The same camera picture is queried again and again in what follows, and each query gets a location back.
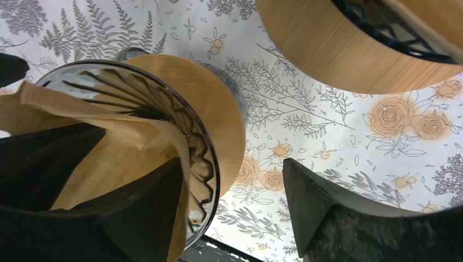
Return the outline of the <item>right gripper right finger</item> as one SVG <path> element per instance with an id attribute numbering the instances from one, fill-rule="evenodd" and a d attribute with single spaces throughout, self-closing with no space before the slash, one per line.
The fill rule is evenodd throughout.
<path id="1" fill-rule="evenodd" d="M 462 207 L 434 213 L 365 198 L 283 161 L 298 256 L 304 261 L 462 261 Z"/>

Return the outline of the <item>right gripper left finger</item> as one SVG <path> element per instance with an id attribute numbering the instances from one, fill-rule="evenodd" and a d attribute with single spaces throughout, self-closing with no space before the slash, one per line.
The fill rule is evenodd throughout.
<path id="1" fill-rule="evenodd" d="M 1 208 L 1 261 L 174 261 L 179 158 L 70 210 Z"/>

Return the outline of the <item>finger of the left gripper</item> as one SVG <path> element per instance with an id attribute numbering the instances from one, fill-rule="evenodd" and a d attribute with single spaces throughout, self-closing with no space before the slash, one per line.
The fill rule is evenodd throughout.
<path id="1" fill-rule="evenodd" d="M 6 53 L 1 54 L 1 88 L 23 79 L 28 71 L 29 66 L 24 59 Z"/>
<path id="2" fill-rule="evenodd" d="M 74 124 L 1 139 L 1 205 L 50 210 L 80 162 L 105 136 L 103 128 Z"/>

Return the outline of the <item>grey glass dripper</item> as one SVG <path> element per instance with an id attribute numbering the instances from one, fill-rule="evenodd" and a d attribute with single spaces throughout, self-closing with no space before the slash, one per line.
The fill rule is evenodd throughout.
<path id="1" fill-rule="evenodd" d="M 142 69 L 108 60 L 78 61 L 58 67 L 37 85 L 60 91 L 120 115 L 172 123 L 189 147 L 189 206 L 186 248 L 207 231 L 220 191 L 217 156 L 209 134 L 190 105 L 163 80 Z"/>

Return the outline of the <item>wooden ring holder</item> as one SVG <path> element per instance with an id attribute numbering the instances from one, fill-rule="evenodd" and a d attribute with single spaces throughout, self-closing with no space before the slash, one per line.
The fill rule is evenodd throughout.
<path id="1" fill-rule="evenodd" d="M 462 72 L 457 65 L 411 57 L 376 41 L 333 1 L 258 1 L 263 25 L 285 58 L 332 87 L 394 94 L 439 83 Z"/>
<path id="2" fill-rule="evenodd" d="M 178 56 L 149 54 L 125 63 L 161 79 L 197 113 L 217 155 L 224 196 L 239 174 L 246 146 L 244 119 L 229 88 L 207 67 Z"/>

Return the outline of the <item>blue glass dripper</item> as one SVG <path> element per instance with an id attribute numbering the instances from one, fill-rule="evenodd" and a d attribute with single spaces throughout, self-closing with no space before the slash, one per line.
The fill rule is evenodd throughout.
<path id="1" fill-rule="evenodd" d="M 448 52 L 422 37 L 383 1 L 333 1 L 333 4 L 359 29 L 389 48 L 422 60 L 457 65 Z"/>

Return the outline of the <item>single brown paper filter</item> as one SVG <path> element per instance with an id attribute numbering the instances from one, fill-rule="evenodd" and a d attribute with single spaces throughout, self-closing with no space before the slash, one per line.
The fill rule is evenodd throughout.
<path id="1" fill-rule="evenodd" d="M 422 36 L 462 64 L 462 1 L 385 1 Z"/>

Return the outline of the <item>clear glass carafe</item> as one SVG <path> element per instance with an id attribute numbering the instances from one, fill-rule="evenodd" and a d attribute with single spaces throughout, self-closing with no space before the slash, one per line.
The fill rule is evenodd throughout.
<path id="1" fill-rule="evenodd" d="M 117 61 L 117 62 L 124 62 L 130 58 L 134 58 L 134 57 L 139 57 L 139 56 L 142 56 L 142 55 L 151 55 L 152 53 L 149 53 L 141 48 L 138 48 L 138 47 L 126 47 L 122 50 L 120 50 L 119 52 L 117 52 L 114 57 L 113 57 L 113 61 Z M 228 74 L 226 73 L 224 70 L 222 70 L 221 68 L 215 66 L 215 65 L 212 65 L 212 64 L 209 64 L 209 63 L 205 63 L 205 62 L 201 62 L 201 61 L 196 61 L 197 64 L 200 64 L 202 65 L 203 67 L 207 68 L 210 72 L 212 72 L 213 74 L 215 74 L 217 77 L 219 77 L 223 82 L 224 84 L 228 87 L 228 89 L 231 91 L 234 99 L 236 100 L 239 108 L 240 108 L 240 111 L 241 111 L 241 116 L 244 120 L 244 125 L 245 125 L 245 128 L 247 128 L 247 125 L 248 125 L 248 112 L 247 112 L 247 105 L 246 105 L 246 99 L 245 99 L 245 96 L 243 94 L 243 92 L 240 90 L 240 87 L 239 85 L 237 84 L 237 82 Z"/>

